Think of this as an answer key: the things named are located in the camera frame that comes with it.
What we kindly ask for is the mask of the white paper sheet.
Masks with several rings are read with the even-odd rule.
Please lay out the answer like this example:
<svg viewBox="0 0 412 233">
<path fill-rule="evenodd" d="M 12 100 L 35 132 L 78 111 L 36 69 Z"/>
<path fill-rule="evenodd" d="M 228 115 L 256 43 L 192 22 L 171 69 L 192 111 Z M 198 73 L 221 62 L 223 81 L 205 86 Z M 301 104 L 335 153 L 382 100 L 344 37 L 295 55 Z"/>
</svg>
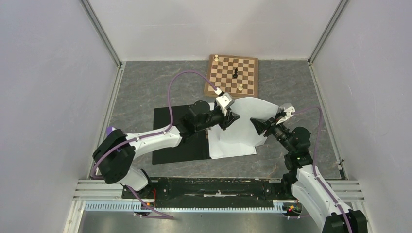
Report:
<svg viewBox="0 0 412 233">
<path fill-rule="evenodd" d="M 254 147 L 264 144 L 267 138 L 257 133 L 250 119 L 256 118 L 266 121 L 274 117 L 278 109 L 278 105 L 259 98 L 236 99 L 231 106 L 231 110 L 240 118 L 220 133 L 220 141 L 224 143 L 242 143 Z"/>
<path fill-rule="evenodd" d="M 220 141 L 220 133 L 223 130 L 213 126 L 207 130 L 209 141 L 209 154 L 212 159 L 229 158 L 256 154 L 256 147 L 242 143 L 224 143 Z"/>
</svg>

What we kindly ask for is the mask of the teal black file folder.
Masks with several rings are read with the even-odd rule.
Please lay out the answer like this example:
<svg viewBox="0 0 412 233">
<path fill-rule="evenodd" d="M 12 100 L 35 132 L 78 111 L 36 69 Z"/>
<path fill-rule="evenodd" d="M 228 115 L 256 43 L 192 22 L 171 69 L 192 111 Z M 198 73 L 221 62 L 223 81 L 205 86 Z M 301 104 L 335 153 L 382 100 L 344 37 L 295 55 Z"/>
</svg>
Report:
<svg viewBox="0 0 412 233">
<path fill-rule="evenodd" d="M 166 127 L 169 123 L 170 113 L 168 107 L 155 108 L 153 111 L 153 129 Z M 197 132 L 177 147 L 152 152 L 153 165 L 209 159 L 211 157 L 209 155 L 207 131 Z"/>
</svg>

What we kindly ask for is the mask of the purple stand with phone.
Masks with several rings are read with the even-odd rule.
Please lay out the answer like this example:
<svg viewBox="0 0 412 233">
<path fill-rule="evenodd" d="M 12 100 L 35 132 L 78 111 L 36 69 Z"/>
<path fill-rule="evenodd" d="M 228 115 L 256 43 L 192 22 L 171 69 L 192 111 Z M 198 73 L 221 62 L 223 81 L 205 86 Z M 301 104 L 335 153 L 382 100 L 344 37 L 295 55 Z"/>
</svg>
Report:
<svg viewBox="0 0 412 233">
<path fill-rule="evenodd" d="M 106 133 L 107 137 L 105 140 L 108 144 L 108 149 L 112 149 L 120 142 L 122 142 L 123 132 L 121 129 L 116 129 L 114 127 L 107 128 Z"/>
</svg>

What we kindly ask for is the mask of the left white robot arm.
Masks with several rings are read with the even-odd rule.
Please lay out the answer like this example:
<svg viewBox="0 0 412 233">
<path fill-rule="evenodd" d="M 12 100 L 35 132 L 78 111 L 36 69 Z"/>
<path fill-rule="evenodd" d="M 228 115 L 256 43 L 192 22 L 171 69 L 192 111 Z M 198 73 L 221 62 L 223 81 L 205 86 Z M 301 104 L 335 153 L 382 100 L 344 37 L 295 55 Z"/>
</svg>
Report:
<svg viewBox="0 0 412 233">
<path fill-rule="evenodd" d="M 216 104 L 211 109 L 209 103 L 197 101 L 181 118 L 161 129 L 143 133 L 124 133 L 114 129 L 92 155 L 93 169 L 100 172 L 99 176 L 93 177 L 104 180 L 106 184 L 121 183 L 139 197 L 147 198 L 153 186 L 142 169 L 132 167 L 136 158 L 155 150 L 177 147 L 196 133 L 216 125 L 226 130 L 238 119 L 240 115 L 230 107 Z"/>
</svg>

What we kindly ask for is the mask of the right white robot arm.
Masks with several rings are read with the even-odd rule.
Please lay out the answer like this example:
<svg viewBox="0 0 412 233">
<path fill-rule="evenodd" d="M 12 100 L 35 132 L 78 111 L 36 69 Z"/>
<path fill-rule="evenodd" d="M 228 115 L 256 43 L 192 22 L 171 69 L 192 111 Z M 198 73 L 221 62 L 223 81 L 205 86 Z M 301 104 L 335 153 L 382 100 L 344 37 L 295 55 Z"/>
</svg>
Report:
<svg viewBox="0 0 412 233">
<path fill-rule="evenodd" d="M 287 150 L 284 159 L 288 173 L 281 179 L 281 193 L 287 198 L 297 198 L 321 232 L 368 232 L 365 214 L 344 203 L 320 174 L 309 152 L 311 133 L 306 128 L 291 131 L 279 117 L 250 121 L 258 135 L 274 136 Z"/>
</svg>

